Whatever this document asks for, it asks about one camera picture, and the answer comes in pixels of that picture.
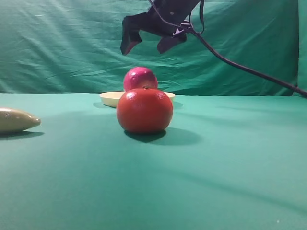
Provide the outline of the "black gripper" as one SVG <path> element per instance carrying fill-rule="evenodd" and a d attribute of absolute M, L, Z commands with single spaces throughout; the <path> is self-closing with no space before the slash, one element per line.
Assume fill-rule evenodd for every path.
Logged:
<path fill-rule="evenodd" d="M 199 0 L 150 0 L 150 7 L 141 18 L 138 15 L 124 17 L 122 55 L 127 55 L 142 42 L 139 31 L 163 37 L 157 45 L 160 54 L 186 42 L 186 34 L 177 33 L 193 30 L 189 16 L 199 3 Z"/>

